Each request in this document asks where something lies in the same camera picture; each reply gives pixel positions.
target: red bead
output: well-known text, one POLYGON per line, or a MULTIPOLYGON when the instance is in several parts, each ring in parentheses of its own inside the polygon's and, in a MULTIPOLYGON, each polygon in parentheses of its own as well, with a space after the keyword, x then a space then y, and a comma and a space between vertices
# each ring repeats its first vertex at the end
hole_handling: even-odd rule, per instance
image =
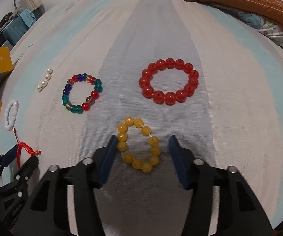
POLYGON ((145 86, 142 88, 142 94, 145 98, 152 98, 153 96, 153 87, 145 86))
POLYGON ((163 59, 159 59, 156 64, 158 65, 158 70, 163 71, 165 69, 165 61, 163 59))
POLYGON ((141 76, 142 77, 145 77, 145 78, 148 78, 149 80, 152 80, 152 72, 150 69, 144 69, 142 72, 141 72, 141 76))
POLYGON ((165 61, 165 65, 167 68, 171 69, 174 68, 175 62, 173 58, 167 58, 167 60, 165 61))
POLYGON ((157 104, 161 104, 164 101, 164 93, 162 91, 160 91, 160 90, 156 90, 153 93, 153 100, 157 104))
POLYGON ((74 82, 77 82, 77 81, 78 81, 77 75, 74 75, 74 76, 72 77, 72 80, 73 80, 74 82))
POLYGON ((199 77, 199 73, 196 70, 192 70, 190 71, 190 73, 188 74, 188 78, 198 78, 199 77))
POLYGON ((188 97, 190 97, 190 96, 193 96, 194 91, 195 91, 195 88, 194 88, 194 86, 191 85, 191 84, 186 84, 186 85, 184 86, 184 91, 186 92, 186 95, 187 95, 188 97))
POLYGON ((183 70, 185 73, 189 74, 190 71, 193 70, 193 65, 191 63, 186 63, 183 70))
POLYGON ((149 79, 148 79, 148 78, 145 78, 145 77, 141 77, 141 78, 139 79, 139 82, 138 82, 138 83, 139 83, 139 87, 141 87, 141 88, 150 85, 149 79))
POLYGON ((176 100, 178 102, 184 102, 186 100, 187 94, 185 92, 185 90, 178 90, 176 92, 176 100))
POLYGON ((84 111, 89 111, 90 106, 89 106, 89 104, 88 104, 87 102, 85 102, 85 103, 83 103, 83 104, 81 105, 81 108, 82 108, 84 111))
POLYGON ((92 96, 94 99, 98 99, 99 93, 98 93, 96 90, 94 90, 94 91, 91 92, 91 96, 92 96))
POLYGON ((176 103, 176 95, 174 92, 170 91, 165 95, 165 102, 168 105, 174 105, 176 103))
POLYGON ((95 81, 95 77, 91 77, 91 78, 89 79, 89 82, 90 82, 92 85, 95 84, 94 81, 95 81))
POLYGON ((184 68, 184 61, 182 59, 177 59, 175 61, 175 68, 178 70, 182 70, 184 68))
POLYGON ((148 65, 148 69, 153 73, 156 74, 158 72, 158 66, 156 63, 150 63, 148 65))
POLYGON ((188 84, 193 85, 194 88, 196 89, 197 86, 199 85, 199 81, 198 81, 197 78, 192 77, 192 78, 190 78, 190 79, 188 80, 188 84))

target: light blue stripe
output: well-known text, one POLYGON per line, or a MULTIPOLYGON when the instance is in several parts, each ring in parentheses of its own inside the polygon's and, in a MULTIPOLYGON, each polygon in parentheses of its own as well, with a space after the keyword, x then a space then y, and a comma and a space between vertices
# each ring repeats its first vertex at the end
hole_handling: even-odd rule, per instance
MULTIPOLYGON (((283 129, 283 72, 281 65, 272 56, 270 51, 264 48, 261 43, 249 33, 247 29, 233 17, 223 13, 222 11, 204 6, 229 32, 231 32, 237 42, 243 47, 249 49, 253 56, 263 69, 266 80, 270 86, 274 97, 275 109, 279 115, 281 127, 283 129)), ((281 179, 280 196, 277 204, 277 212, 271 220, 273 227, 277 226, 283 220, 283 177, 281 179)))
MULTIPOLYGON (((46 72, 53 59, 60 51, 81 31, 103 8, 114 0, 97 0, 72 18, 65 26, 62 26, 48 43, 35 55, 22 73, 19 81, 15 85, 9 100, 16 99, 19 102, 19 112, 15 122, 15 127, 19 132, 29 130, 24 126, 24 118, 29 106, 30 99, 35 91, 35 86, 40 79, 40 75, 46 72)), ((2 125, 0 128, 0 152, 6 153, 16 144, 14 135, 9 133, 2 125)), ((4 170, 4 183, 10 180, 9 170, 4 170)))

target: white bracelet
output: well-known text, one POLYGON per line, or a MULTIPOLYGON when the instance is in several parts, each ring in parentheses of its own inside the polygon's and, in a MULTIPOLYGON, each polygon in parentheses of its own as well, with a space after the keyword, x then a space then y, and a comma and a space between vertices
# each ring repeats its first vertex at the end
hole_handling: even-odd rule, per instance
POLYGON ((16 118, 17 118, 18 109, 19 109, 19 104, 17 100, 13 99, 7 104, 7 107, 5 109, 5 128, 6 130, 8 131, 12 130, 14 126, 14 122, 16 121, 16 118), (12 112, 12 115, 9 119, 9 112, 13 105, 14 105, 14 111, 12 112))

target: red string bracelet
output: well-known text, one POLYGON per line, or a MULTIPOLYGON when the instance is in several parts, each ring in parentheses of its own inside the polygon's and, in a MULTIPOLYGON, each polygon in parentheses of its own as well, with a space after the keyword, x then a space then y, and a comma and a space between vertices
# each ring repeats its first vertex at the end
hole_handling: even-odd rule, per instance
POLYGON ((41 154, 41 151, 33 151, 33 149, 28 146, 26 143, 23 143, 23 142, 20 142, 19 141, 19 138, 17 136, 17 130, 15 128, 13 128, 13 132, 14 132, 14 135, 16 137, 16 141, 17 141, 17 144, 18 144, 18 148, 17 148, 17 154, 16 154, 16 157, 17 157, 17 166, 18 166, 18 169, 20 168, 20 155, 21 155, 21 149, 22 147, 24 147, 24 149, 28 152, 28 154, 30 155, 38 155, 38 154, 41 154))
POLYGON ((184 64, 182 59, 177 59, 176 61, 174 61, 173 58, 168 58, 166 61, 159 59, 156 63, 150 63, 148 68, 142 71, 141 76, 139 86, 142 88, 143 96, 145 98, 153 98, 153 101, 157 104, 165 102, 167 105, 174 105, 176 101, 184 102, 187 97, 193 96, 195 89, 199 85, 199 73, 193 69, 191 63, 184 64), (151 87, 150 81, 153 75, 156 74, 158 70, 163 71, 166 68, 176 68, 188 74, 188 83, 182 90, 178 90, 176 93, 169 91, 164 94, 160 90, 154 91, 153 87, 151 87))

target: yellow beaded bracelet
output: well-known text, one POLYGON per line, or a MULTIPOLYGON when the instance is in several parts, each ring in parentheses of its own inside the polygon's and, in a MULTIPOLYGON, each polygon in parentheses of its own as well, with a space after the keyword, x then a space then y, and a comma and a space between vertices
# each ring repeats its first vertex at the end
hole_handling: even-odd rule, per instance
POLYGON ((124 123, 120 123, 117 127, 119 133, 117 135, 118 143, 117 149, 122 152, 122 157, 125 163, 131 163, 134 169, 141 169, 145 173, 149 173, 152 170, 154 165, 159 164, 158 155, 161 154, 161 149, 158 147, 159 140, 156 136, 151 136, 151 129, 149 126, 144 126, 144 122, 142 119, 133 119, 132 117, 128 116, 125 118, 124 123), (136 128, 141 129, 141 133, 144 136, 149 136, 148 143, 151 146, 151 154, 152 156, 149 159, 149 162, 142 163, 140 160, 136 159, 130 153, 124 153, 127 150, 127 134, 126 131, 128 129, 127 126, 134 125, 136 128))

